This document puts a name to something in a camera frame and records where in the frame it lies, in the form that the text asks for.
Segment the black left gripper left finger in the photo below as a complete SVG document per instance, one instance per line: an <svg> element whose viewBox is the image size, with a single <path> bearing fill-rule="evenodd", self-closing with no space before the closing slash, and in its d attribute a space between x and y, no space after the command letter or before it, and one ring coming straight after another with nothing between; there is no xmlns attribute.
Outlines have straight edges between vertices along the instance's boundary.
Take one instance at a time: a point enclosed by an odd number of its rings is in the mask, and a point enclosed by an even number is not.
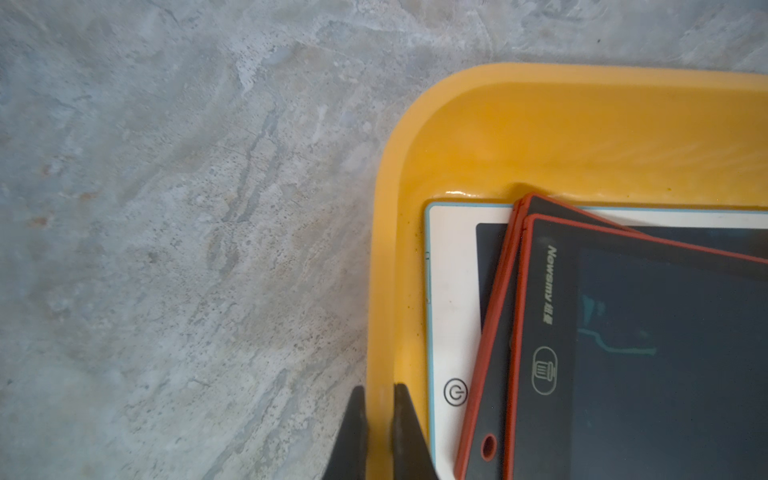
<svg viewBox="0 0 768 480"><path fill-rule="evenodd" d="M353 388L323 480L363 480L366 475L368 422L365 389Z"/></svg>

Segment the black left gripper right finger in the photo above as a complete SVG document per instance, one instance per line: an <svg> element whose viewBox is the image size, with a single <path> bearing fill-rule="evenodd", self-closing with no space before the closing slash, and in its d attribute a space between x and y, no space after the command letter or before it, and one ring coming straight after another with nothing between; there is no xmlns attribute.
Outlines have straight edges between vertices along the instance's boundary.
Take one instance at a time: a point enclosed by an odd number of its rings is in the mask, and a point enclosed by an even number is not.
<svg viewBox="0 0 768 480"><path fill-rule="evenodd" d="M438 479L409 389L403 383L394 385L392 452L395 480Z"/></svg>

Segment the red writing tablet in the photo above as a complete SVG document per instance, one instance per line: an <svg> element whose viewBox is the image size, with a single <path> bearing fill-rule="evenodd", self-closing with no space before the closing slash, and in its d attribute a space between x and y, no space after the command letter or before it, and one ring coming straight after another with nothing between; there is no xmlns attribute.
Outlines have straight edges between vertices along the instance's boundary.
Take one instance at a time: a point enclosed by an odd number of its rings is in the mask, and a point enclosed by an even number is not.
<svg viewBox="0 0 768 480"><path fill-rule="evenodd" d="M513 346L505 478L766 477L765 259L531 215Z"/></svg>
<svg viewBox="0 0 768 480"><path fill-rule="evenodd" d="M501 479L507 419L510 341L514 333L522 223L543 214L590 225L625 227L551 197L529 193L515 202L505 228L478 226L481 337L462 421L453 475Z"/></svg>

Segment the yellow plastic storage box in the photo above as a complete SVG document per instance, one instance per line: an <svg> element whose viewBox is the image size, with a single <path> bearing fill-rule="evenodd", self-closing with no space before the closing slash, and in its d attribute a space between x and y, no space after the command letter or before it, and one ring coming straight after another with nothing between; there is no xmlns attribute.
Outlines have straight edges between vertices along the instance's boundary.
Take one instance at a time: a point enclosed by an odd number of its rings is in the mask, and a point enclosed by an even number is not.
<svg viewBox="0 0 768 480"><path fill-rule="evenodd" d="M490 64L419 97L387 142L370 254L366 475L393 475L394 387L428 415L423 212L433 200L767 205L767 79L630 67Z"/></svg>

